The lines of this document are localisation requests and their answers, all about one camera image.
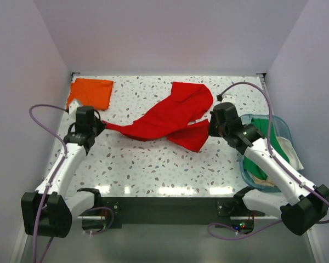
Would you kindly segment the red t shirt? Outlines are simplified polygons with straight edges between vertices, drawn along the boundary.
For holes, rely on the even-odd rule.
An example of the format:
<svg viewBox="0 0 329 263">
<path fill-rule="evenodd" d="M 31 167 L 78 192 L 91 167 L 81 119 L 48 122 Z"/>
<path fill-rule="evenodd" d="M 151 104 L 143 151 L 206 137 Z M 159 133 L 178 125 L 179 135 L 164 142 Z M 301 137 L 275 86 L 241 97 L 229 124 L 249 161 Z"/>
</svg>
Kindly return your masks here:
<svg viewBox="0 0 329 263">
<path fill-rule="evenodd" d="M 204 84 L 173 82 L 171 94 L 132 124 L 105 122 L 105 128 L 138 141 L 166 138 L 198 153 L 208 139 L 209 121 L 197 120 L 212 104 L 213 96 Z"/>
</svg>

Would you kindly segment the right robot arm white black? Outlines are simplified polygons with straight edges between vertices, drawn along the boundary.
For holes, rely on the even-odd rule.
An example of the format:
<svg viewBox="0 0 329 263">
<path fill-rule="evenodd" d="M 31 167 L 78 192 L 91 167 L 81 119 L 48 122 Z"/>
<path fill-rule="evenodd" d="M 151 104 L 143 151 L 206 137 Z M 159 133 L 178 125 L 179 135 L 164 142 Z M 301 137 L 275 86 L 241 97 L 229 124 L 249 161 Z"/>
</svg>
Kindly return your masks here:
<svg viewBox="0 0 329 263">
<path fill-rule="evenodd" d="M 254 210 L 274 216 L 299 236 L 324 222 L 329 208 L 329 188 L 316 186 L 297 172 L 255 125 L 243 124 L 232 103 L 214 106 L 209 135 L 222 137 L 230 147 L 261 168 L 280 190 L 266 193 L 249 186 L 243 188 L 234 195 L 233 208 L 237 214 L 246 215 Z"/>
</svg>

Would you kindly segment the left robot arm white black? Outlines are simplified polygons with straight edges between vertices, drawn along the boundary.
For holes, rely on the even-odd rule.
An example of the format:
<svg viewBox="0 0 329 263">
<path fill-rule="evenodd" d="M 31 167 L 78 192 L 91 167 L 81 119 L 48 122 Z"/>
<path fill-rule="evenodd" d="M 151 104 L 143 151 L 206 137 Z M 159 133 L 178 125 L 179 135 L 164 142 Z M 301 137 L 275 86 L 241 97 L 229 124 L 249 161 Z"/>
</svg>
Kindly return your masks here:
<svg viewBox="0 0 329 263">
<path fill-rule="evenodd" d="M 82 213 L 97 215 L 101 212 L 103 202 L 99 190 L 81 188 L 69 199 L 66 192 L 76 170 L 104 129 L 105 124 L 93 107 L 76 109 L 75 122 L 60 139 L 62 149 L 51 171 L 33 192 L 26 192 L 21 198 L 26 234 L 64 238 L 72 221 Z"/>
</svg>

